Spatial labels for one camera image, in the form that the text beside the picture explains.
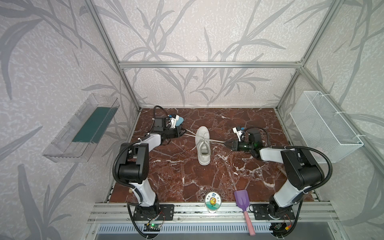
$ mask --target white sneaker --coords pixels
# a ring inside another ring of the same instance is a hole
[[[211,148],[209,146],[209,131],[205,126],[199,127],[196,132],[195,144],[197,148],[197,159],[203,166],[211,162]]]

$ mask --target metal grille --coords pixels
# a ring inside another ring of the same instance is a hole
[[[144,224],[137,224],[142,231]],[[269,233],[270,223],[252,223],[255,232]],[[246,223],[165,223],[161,233],[248,233]],[[98,234],[137,233],[132,223],[100,224]]]
[[[363,146],[340,112],[319,91],[304,91],[291,116],[307,146],[323,152],[331,162]],[[320,155],[313,156],[317,162],[325,162]]]

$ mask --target cartoon sunflower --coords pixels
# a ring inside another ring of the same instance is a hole
[[[211,198],[209,199],[209,202],[211,203],[212,206],[216,205],[216,198],[211,197]]]

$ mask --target metal mesh basket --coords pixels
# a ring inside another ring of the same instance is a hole
[[[319,91],[304,91],[291,116],[307,146],[323,152],[331,162],[338,162],[363,146],[340,112]],[[320,155],[313,156],[317,162],[325,162]]]

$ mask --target leaf pattern wallpaper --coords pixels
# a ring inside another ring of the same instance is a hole
[[[0,1],[0,239],[78,239],[137,111],[82,1]],[[89,94],[120,108],[85,164],[41,154]]]
[[[383,0],[344,1],[306,65],[382,154],[383,16]],[[297,88],[302,86],[299,80],[291,95],[301,95]],[[287,98],[279,112],[286,118],[293,141],[300,143],[300,133],[289,116],[295,104],[292,98]],[[330,182],[318,190],[321,199],[332,201],[351,240],[382,239],[383,175],[361,149],[333,165]]]
[[[331,1],[95,0],[120,61],[298,61]],[[276,106],[294,69],[125,69],[142,106]]]

